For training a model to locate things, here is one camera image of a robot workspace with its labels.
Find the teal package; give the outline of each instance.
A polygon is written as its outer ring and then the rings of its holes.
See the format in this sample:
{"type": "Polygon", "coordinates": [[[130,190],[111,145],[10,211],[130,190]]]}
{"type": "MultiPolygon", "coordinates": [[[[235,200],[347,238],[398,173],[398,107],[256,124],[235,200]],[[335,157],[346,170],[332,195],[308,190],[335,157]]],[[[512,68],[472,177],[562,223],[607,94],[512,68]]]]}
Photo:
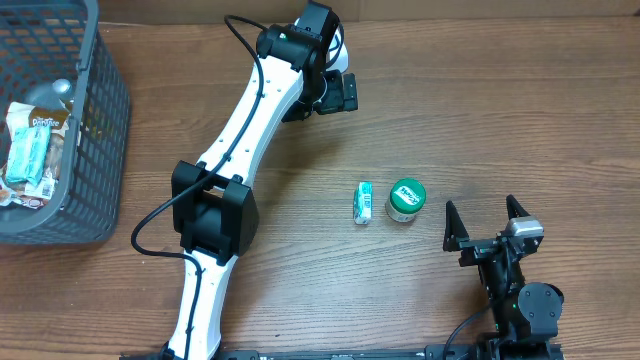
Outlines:
{"type": "Polygon", "coordinates": [[[38,186],[42,179],[50,137],[49,126],[16,129],[7,161],[7,183],[28,181],[33,186],[38,186]]]}

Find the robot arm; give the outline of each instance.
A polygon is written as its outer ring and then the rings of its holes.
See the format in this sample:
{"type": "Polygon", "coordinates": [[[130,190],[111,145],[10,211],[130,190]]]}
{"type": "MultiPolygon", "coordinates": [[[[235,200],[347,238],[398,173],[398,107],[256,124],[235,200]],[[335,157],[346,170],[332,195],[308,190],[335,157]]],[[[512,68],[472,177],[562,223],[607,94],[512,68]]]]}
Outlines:
{"type": "MultiPolygon", "coordinates": [[[[197,283],[195,266],[185,261],[185,285],[176,330],[164,349],[169,359],[208,360],[221,341],[220,317],[231,270],[246,252],[258,227],[251,191],[262,156],[281,122],[304,120],[311,113],[357,109],[355,77],[342,76],[348,53],[338,17],[330,8],[310,2],[296,25],[273,25],[263,31],[257,53],[264,74],[263,96],[230,159],[201,192],[174,205],[174,228],[180,245],[202,268],[189,353],[187,324],[197,283]],[[206,190],[223,190],[216,197],[206,190]]],[[[197,165],[180,162],[172,176],[177,195],[207,176],[229,149],[247,119],[259,86],[256,64],[229,122],[197,165]]]]}

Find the plastic basket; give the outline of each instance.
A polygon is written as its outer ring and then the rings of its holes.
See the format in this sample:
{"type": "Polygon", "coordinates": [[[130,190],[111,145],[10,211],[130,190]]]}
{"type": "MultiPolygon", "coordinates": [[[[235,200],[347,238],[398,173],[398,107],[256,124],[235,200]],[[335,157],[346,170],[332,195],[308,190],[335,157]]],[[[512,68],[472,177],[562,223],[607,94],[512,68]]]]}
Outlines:
{"type": "Polygon", "coordinates": [[[59,78],[75,82],[76,104],[59,183],[39,210],[0,207],[2,243],[85,243],[105,240],[115,230],[131,103],[98,32],[97,2],[0,2],[0,166],[11,142],[9,104],[34,85],[59,78]]]}

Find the can lid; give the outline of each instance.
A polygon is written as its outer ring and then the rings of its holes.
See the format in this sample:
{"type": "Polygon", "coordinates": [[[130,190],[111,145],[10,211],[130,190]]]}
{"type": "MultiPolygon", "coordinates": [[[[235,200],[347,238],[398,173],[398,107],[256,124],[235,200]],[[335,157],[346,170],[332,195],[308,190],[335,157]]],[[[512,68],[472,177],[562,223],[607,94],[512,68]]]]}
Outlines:
{"type": "Polygon", "coordinates": [[[427,191],[416,179],[402,179],[391,189],[389,202],[403,214],[415,214],[427,201],[427,191]]]}

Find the wooden table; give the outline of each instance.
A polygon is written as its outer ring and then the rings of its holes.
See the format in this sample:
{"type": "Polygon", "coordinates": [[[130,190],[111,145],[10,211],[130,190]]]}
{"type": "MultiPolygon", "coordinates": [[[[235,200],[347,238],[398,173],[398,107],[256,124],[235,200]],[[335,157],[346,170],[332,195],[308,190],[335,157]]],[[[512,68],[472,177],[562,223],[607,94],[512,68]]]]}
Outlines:
{"type": "MultiPolygon", "coordinates": [[[[256,32],[240,26],[250,42],[256,32]]],[[[472,237],[504,228],[512,193],[546,228],[522,262],[566,302],[570,359],[640,357],[640,21],[637,18],[345,25],[360,110],[283,124],[255,183],[259,233],[233,272],[227,349],[419,348],[486,304],[476,269],[442,252],[445,202],[472,237]],[[415,223],[383,210],[420,179],[415,223]],[[352,220],[358,181],[375,216],[352,220]]],[[[178,160],[217,137],[251,60],[224,26],[103,28],[134,101],[116,235],[86,247],[0,247],[0,358],[116,359],[159,349],[183,263],[129,244],[170,194],[178,160]]],[[[141,242],[179,251],[171,213],[141,242]]],[[[459,342],[490,330],[490,319],[459,342]]]]}

